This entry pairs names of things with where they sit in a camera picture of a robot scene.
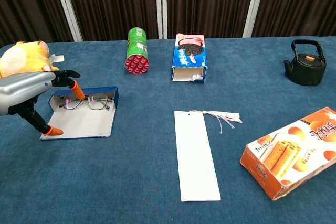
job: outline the teapot handle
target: teapot handle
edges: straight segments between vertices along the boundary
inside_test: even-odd
[[[296,40],[293,40],[293,42],[291,44],[291,47],[292,47],[292,50],[295,53],[295,57],[298,57],[298,52],[297,52],[297,49],[296,49],[296,44],[309,44],[309,45],[316,46],[317,52],[319,54],[320,59],[324,60],[324,55],[323,55],[322,47],[321,47],[321,45],[317,41],[310,40],[310,39],[296,39]]]

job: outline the white wall trim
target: white wall trim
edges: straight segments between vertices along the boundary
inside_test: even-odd
[[[159,39],[162,39],[162,4],[161,0],[156,0],[156,12],[158,14],[158,21],[157,21],[157,34],[159,36]]]
[[[167,0],[162,0],[162,14],[163,14],[163,38],[168,39]]]
[[[243,38],[250,38],[256,21],[260,0],[251,0],[246,16]]]
[[[83,41],[80,29],[76,20],[75,12],[72,7],[71,0],[61,0],[64,13],[67,17],[67,21],[71,30],[71,34],[73,36],[73,40],[75,42]]]

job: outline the dark curtain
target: dark curtain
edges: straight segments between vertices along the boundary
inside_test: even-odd
[[[126,40],[132,27],[158,38],[156,0],[71,0],[84,41]]]
[[[250,0],[167,0],[168,37],[241,37]]]
[[[0,0],[0,46],[73,41],[60,0]]]
[[[336,0],[260,0],[252,37],[336,36]]]

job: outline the tassel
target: tassel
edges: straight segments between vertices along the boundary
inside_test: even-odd
[[[198,111],[198,110],[192,110],[189,112],[202,112],[204,115],[208,114],[208,115],[217,117],[217,119],[219,120],[220,126],[221,126],[220,133],[222,133],[222,123],[220,121],[220,118],[223,119],[225,122],[227,122],[233,129],[235,127],[229,121],[242,123],[242,121],[239,118],[240,117],[239,113],[229,113],[229,112],[222,112],[222,111]]]

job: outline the egg roll box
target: egg roll box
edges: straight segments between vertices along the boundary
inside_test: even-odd
[[[335,162],[336,112],[329,107],[252,141],[240,159],[271,200],[288,195]]]

